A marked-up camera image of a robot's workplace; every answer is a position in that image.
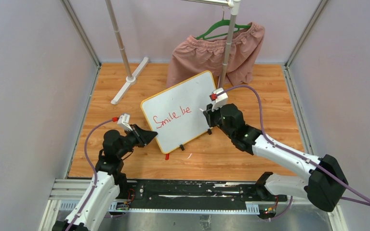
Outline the yellow framed whiteboard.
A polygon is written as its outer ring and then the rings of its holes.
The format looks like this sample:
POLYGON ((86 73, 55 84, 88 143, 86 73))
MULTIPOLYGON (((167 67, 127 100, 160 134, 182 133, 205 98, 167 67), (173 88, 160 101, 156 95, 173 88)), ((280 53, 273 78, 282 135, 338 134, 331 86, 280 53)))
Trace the yellow framed whiteboard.
POLYGON ((211 103, 209 95, 216 89, 210 71, 201 72, 140 104, 152 131, 158 133, 157 144, 163 154, 168 154, 208 132, 205 110, 211 103))

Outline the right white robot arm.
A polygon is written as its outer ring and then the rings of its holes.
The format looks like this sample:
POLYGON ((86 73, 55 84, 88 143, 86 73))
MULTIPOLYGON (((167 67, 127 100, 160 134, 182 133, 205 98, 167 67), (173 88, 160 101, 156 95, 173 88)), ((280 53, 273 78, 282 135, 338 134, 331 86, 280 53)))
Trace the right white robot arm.
POLYGON ((294 177, 271 172, 257 181, 257 197, 268 201, 274 195, 307 198, 315 207, 331 212, 340 201, 348 181, 337 159, 299 152, 245 123, 234 104, 214 109, 208 104, 203 114, 210 127, 218 127, 240 151, 271 160, 295 173, 294 177))

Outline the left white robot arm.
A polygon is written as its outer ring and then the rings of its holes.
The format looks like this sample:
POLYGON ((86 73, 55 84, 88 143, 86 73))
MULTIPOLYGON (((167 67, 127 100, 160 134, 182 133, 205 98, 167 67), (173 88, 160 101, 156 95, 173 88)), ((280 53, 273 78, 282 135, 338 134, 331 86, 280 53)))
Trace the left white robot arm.
POLYGON ((144 130, 136 124, 121 135, 112 129, 103 136, 102 149, 93 170, 92 180, 77 206, 63 221, 56 221, 53 231, 96 231, 99 229, 114 199, 124 198, 128 192, 127 177, 122 172, 124 156, 135 147, 146 147, 157 132, 144 130))

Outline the green clothes hanger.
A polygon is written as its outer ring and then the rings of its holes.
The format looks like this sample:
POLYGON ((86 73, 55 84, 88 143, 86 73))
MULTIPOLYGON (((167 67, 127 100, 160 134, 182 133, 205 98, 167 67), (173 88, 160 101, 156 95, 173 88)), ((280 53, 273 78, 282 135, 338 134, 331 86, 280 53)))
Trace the green clothes hanger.
POLYGON ((225 11, 223 10, 222 19, 211 25, 204 33, 195 36, 198 40, 212 40, 228 36, 230 33, 236 33, 243 29, 249 29, 251 24, 238 23, 238 14, 230 14, 228 19, 225 19, 225 11))

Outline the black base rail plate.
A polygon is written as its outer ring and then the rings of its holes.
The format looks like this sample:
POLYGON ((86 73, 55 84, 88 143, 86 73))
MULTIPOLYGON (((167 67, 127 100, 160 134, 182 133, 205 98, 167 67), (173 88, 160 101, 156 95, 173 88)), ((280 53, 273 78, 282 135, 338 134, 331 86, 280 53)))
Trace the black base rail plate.
POLYGON ((330 184, 264 173, 257 181, 127 181, 126 190, 106 204, 112 215, 128 213, 274 214, 292 196, 331 212, 339 197, 330 184))

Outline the pink shorts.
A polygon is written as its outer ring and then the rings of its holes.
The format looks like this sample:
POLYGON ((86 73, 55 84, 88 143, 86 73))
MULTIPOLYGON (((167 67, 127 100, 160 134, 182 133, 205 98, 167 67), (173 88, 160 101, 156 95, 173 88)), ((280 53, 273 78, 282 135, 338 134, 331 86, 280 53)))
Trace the pink shorts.
MULTIPOLYGON (((265 27, 255 22, 233 34, 225 83, 249 84, 253 65, 264 42, 265 27)), ((198 40, 189 36, 172 52, 166 87, 172 87, 203 71, 218 77, 223 69, 226 39, 198 40)))

